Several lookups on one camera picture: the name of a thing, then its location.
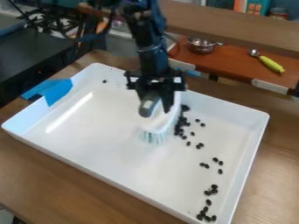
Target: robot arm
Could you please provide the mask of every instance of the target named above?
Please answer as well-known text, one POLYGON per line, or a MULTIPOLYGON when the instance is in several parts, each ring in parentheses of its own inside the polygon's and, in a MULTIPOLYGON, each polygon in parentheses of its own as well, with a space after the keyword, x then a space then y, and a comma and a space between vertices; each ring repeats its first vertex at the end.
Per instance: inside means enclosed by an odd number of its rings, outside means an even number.
POLYGON ((96 3, 108 6, 113 11, 118 8, 136 41, 141 69, 127 71, 125 76, 128 89, 134 89, 141 101, 139 114, 150 116, 159 100, 162 101, 164 112, 168 113, 174 102, 174 92, 185 91, 185 83, 183 73, 169 66, 163 38, 166 19, 157 0, 116 1, 99 0, 96 3))

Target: spoon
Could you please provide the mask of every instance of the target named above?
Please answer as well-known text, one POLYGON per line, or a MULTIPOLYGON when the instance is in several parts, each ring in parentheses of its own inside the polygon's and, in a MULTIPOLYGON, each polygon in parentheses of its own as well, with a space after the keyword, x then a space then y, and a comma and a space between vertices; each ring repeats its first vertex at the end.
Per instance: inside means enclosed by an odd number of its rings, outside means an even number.
POLYGON ((256 49, 248 49, 248 54, 260 59, 260 61, 264 63, 266 67, 270 68, 272 71, 276 73, 282 74, 285 72, 282 66, 278 65, 276 62, 265 56, 261 56, 259 51, 256 49))

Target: wire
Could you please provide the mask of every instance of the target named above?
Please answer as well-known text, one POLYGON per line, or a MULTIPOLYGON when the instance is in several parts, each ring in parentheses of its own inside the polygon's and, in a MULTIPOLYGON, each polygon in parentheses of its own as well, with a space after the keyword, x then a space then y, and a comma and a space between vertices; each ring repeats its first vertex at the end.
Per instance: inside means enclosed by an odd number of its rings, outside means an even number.
POLYGON ((25 18, 28 24, 32 25, 35 29, 38 29, 38 27, 34 24, 33 21, 29 19, 29 17, 20 9, 17 7, 15 3, 13 3, 11 0, 7 0, 19 13, 22 14, 22 16, 25 18))

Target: white plastic tray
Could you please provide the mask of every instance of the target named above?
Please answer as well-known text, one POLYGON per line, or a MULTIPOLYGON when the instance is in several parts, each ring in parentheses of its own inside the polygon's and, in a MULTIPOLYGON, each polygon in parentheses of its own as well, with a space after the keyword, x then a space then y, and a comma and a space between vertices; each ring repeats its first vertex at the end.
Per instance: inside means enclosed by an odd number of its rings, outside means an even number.
POLYGON ((268 123, 268 114, 203 94, 183 93, 191 146, 170 134, 163 145, 142 142, 135 91, 123 71, 93 64, 72 77, 72 90, 51 107, 40 98, 3 124, 16 139, 188 223, 209 198, 209 215, 230 223, 268 123), (200 127, 194 120, 206 124, 200 127), (195 144, 204 143, 201 150, 195 144), (212 161, 217 157, 223 167, 212 161), (204 162, 210 169, 199 166, 204 162), (224 173, 218 174, 218 168, 224 173), (206 197, 211 184, 219 193, 206 197))

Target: brown table surface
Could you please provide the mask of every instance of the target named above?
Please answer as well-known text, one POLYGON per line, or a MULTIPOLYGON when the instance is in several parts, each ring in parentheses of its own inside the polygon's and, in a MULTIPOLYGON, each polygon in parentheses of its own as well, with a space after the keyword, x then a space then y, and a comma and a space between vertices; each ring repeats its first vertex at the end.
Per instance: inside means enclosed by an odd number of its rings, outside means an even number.
POLYGON ((188 49, 186 38, 179 40, 180 51, 173 47, 170 56, 196 66, 197 70, 229 79, 251 83, 252 79, 267 81, 289 89, 292 93, 299 81, 299 59, 291 59, 269 52, 261 52, 286 70, 282 75, 272 72, 258 59, 250 57, 247 49, 232 45, 217 45, 214 52, 196 54, 188 49))
MULTIPOLYGON (((136 63, 91 52, 53 78, 70 77, 99 61, 128 69, 136 63)), ((299 207, 299 105, 248 86, 188 78, 189 88, 271 115, 233 218, 236 224, 296 224, 299 207)), ((0 109, 0 123, 29 103, 0 109)), ((182 221, 21 143, 0 129, 0 203, 37 224, 163 223, 182 221)))

